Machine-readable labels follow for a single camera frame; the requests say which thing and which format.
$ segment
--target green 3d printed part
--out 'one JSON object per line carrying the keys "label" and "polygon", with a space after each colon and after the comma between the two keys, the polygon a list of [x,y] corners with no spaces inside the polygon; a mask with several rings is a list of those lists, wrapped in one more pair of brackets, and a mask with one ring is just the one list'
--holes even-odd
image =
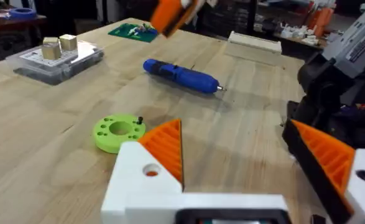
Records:
{"label": "green 3d printed part", "polygon": [[98,148],[117,154],[121,143],[136,141],[145,134],[146,126],[142,117],[127,114],[114,114],[97,122],[93,136]]}

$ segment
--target workbench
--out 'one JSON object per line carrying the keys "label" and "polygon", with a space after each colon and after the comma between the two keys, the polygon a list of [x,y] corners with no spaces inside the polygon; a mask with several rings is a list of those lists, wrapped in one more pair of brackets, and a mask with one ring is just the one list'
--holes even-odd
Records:
{"label": "workbench", "polygon": [[[323,208],[282,140],[288,100],[303,92],[301,60],[273,67],[223,54],[226,42],[179,30],[152,43],[108,35],[127,19],[79,35],[104,59],[57,86],[0,62],[0,223],[100,223],[116,156],[91,132],[106,115],[143,116],[147,129],[182,119],[187,192],[282,194],[295,224]],[[228,90],[204,95],[150,77],[155,58],[211,74]]]}

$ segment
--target electric screwdriver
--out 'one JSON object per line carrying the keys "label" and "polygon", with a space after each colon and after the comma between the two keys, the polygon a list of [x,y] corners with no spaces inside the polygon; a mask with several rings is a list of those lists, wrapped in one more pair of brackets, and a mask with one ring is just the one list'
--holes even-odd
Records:
{"label": "electric screwdriver", "polygon": [[179,85],[203,93],[215,93],[218,90],[226,90],[224,87],[220,86],[218,80],[211,75],[172,65],[167,62],[148,59],[144,62],[144,69],[150,74],[158,75],[178,83]]}

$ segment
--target wooden block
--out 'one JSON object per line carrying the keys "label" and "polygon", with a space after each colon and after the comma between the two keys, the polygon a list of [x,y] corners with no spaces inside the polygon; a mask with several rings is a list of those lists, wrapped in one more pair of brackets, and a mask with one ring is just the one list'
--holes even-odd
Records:
{"label": "wooden block", "polygon": [[77,49],[77,38],[74,35],[65,34],[59,37],[62,50]]}
{"label": "wooden block", "polygon": [[58,37],[44,37],[43,40],[43,44],[47,44],[47,43],[53,43],[53,44],[57,44],[58,41]]}
{"label": "wooden block", "polygon": [[224,54],[268,65],[280,65],[282,44],[232,31]]}
{"label": "wooden block", "polygon": [[44,59],[56,60],[62,56],[58,42],[47,42],[41,46],[41,52]]}

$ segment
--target clear plastic container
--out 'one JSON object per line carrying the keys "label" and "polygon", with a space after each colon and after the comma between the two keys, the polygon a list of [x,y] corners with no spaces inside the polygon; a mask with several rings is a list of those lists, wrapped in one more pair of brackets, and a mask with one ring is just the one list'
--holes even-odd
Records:
{"label": "clear plastic container", "polygon": [[58,85],[103,58],[103,49],[94,44],[79,40],[77,46],[77,50],[62,51],[61,58],[57,60],[44,59],[41,46],[11,55],[6,60],[17,74]]}

